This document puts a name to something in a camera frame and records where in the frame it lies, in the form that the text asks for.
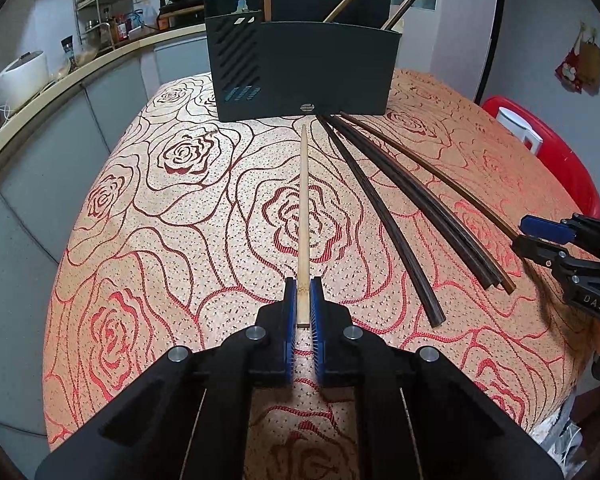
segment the floral tablecloth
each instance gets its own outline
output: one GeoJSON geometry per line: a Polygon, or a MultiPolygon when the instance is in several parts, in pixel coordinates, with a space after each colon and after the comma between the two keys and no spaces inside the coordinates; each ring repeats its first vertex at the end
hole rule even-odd
{"type": "MultiPolygon", "coordinates": [[[[557,180],[484,111],[429,75],[397,71],[387,113],[362,118],[417,151],[511,225],[577,211],[557,180]]],[[[389,206],[447,322],[433,330],[387,233],[315,117],[218,121],[209,75],[171,82],[138,114],[88,193],[48,307],[43,388],[57,447],[175,344],[210,348],[282,298],[297,266],[299,133],[310,135],[311,272],[391,345],[432,344],[526,430],[553,412],[590,355],[590,321],[545,269],[455,192],[381,144],[482,241],[517,285],[484,291],[395,186],[350,150],[389,206]]],[[[320,391],[310,331],[293,386],[259,391],[247,479],[357,477],[352,391],[320,391]]]]}

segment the slotted vent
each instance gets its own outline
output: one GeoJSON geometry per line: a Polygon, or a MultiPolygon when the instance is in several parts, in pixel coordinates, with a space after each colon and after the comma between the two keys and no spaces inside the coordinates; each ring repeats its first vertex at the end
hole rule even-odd
{"type": "Polygon", "coordinates": [[[210,38],[216,53],[214,82],[227,103],[251,101],[260,92],[256,35],[259,23],[259,16],[251,13],[225,16],[216,25],[214,37],[210,38]]]}

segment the red chair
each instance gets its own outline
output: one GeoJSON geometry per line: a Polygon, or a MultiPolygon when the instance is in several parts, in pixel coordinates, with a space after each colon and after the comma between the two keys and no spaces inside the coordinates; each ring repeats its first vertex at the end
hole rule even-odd
{"type": "Polygon", "coordinates": [[[540,161],[567,190],[583,214],[600,219],[598,190],[589,171],[567,143],[535,115],[506,97],[494,96],[482,104],[482,108],[494,118],[500,107],[512,110],[531,124],[533,130],[542,137],[542,145],[538,150],[540,161]]]}

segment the black device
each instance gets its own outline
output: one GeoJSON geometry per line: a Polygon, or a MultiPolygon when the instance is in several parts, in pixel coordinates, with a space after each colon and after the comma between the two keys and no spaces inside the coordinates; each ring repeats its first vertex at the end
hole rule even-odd
{"type": "Polygon", "coordinates": [[[382,115],[400,34],[382,30],[391,0],[205,0],[209,62],[221,121],[308,114],[382,115]]]}
{"type": "MultiPolygon", "coordinates": [[[[354,326],[320,278],[310,297],[318,382],[355,390],[362,480],[562,478],[437,349],[391,348],[354,326]]],[[[253,389],[292,379],[295,298],[288,278],[284,298],[219,347],[171,348],[47,456],[36,480],[240,480],[253,389]]]]}
{"type": "MultiPolygon", "coordinates": [[[[524,234],[513,241],[513,251],[551,269],[562,287],[564,303],[600,320],[600,261],[574,258],[563,247],[571,243],[600,259],[600,220],[578,213],[560,222],[527,215],[520,230],[524,234]]],[[[600,357],[591,373],[600,380],[600,357]]]]}

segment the black container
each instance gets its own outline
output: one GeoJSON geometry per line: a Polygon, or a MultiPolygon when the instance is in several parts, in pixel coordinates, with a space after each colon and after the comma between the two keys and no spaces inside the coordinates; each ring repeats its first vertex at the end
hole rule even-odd
{"type": "Polygon", "coordinates": [[[221,121],[307,114],[384,114],[400,34],[380,30],[390,0],[205,0],[209,60],[221,121]]]}

